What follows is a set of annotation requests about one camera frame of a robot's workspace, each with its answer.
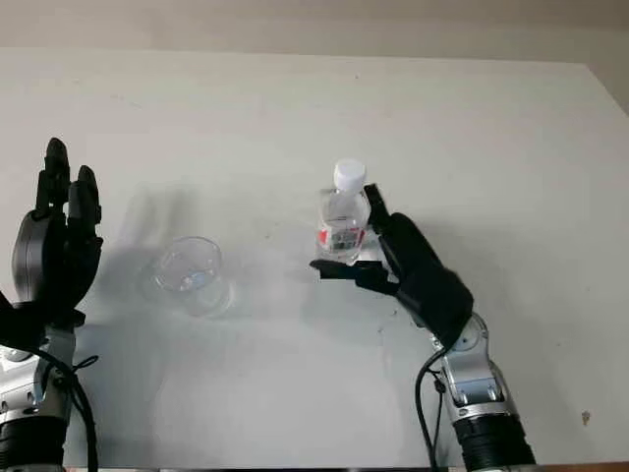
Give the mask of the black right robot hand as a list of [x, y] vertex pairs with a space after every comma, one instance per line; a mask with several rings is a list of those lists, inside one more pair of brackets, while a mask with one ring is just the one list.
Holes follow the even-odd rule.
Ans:
[[310, 266], [321, 279], [353, 280], [361, 288], [395, 297], [417, 326], [430, 331], [444, 349], [452, 348], [473, 314], [471, 291], [441, 262], [410, 217], [387, 210], [376, 184], [364, 190], [382, 256], [352, 265], [317, 259]]

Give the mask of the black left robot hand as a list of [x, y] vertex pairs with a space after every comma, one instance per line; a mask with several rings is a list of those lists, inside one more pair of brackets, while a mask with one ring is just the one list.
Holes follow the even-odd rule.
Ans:
[[23, 218], [13, 251], [21, 301], [53, 313], [77, 307], [97, 273], [103, 239], [96, 226], [101, 216], [94, 172], [83, 165], [73, 181], [65, 144], [51, 138], [38, 173], [34, 209]]

